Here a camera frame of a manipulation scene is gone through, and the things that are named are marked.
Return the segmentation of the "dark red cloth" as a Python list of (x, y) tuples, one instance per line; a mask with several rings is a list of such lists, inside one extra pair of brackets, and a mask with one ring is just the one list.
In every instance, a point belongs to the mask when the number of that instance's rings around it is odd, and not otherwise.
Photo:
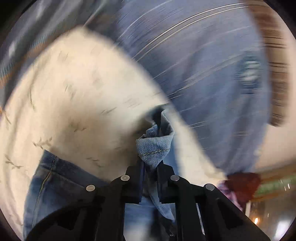
[(257, 173), (234, 173), (227, 176), (225, 185), (236, 195), (238, 204), (245, 207), (258, 189), (261, 178)]

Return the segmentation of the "blue plaid pillow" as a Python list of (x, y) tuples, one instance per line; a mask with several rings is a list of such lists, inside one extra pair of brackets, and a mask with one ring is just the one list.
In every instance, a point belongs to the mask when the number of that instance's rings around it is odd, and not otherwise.
[(246, 1), (1, 1), (1, 104), (45, 45), (78, 25), (148, 71), (217, 168), (253, 170), (271, 85)]

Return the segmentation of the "blue denim jeans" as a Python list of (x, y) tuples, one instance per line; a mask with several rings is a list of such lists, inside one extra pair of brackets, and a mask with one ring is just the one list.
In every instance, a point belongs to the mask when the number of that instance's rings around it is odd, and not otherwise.
[[(137, 152), (147, 166), (144, 181), (144, 196), (139, 205), (126, 206), (125, 230), (139, 232), (153, 221), (153, 211), (173, 222), (174, 207), (161, 204), (157, 184), (152, 176), (160, 162), (172, 166), (178, 172), (173, 147), (175, 131), (163, 108), (156, 108), (147, 115), (150, 128), (136, 140)], [(108, 183), (86, 172), (75, 164), (62, 160), (49, 151), (44, 151), (39, 166), (31, 180), (23, 214), (23, 237), (48, 215), (76, 202), (93, 185), (96, 189)]]

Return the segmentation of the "cream leaf-print bed sheet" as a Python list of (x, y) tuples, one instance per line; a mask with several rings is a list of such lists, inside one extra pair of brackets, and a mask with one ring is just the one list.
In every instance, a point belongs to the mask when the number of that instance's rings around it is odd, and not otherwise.
[(109, 39), (78, 27), (29, 66), (1, 109), (1, 210), (23, 236), (25, 198), (44, 150), (111, 181), (137, 160), (146, 114), (168, 102)]

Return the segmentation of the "purple floral garment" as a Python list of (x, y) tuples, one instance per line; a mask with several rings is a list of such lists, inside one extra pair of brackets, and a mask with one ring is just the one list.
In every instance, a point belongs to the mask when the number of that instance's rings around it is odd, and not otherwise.
[(237, 201), (237, 197), (234, 193), (234, 191), (231, 191), (225, 184), (225, 182), (220, 182), (217, 186), (217, 188), (241, 211), (243, 211), (243, 208), (239, 205)]

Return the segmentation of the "brown striped bolster pillow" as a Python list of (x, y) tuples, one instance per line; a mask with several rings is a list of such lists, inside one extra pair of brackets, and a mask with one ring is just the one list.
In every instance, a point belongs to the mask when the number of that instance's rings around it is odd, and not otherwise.
[(274, 10), (264, 1), (246, 1), (263, 37), (270, 69), (272, 113), (270, 124), (280, 126), (287, 115), (289, 64), (287, 42)]

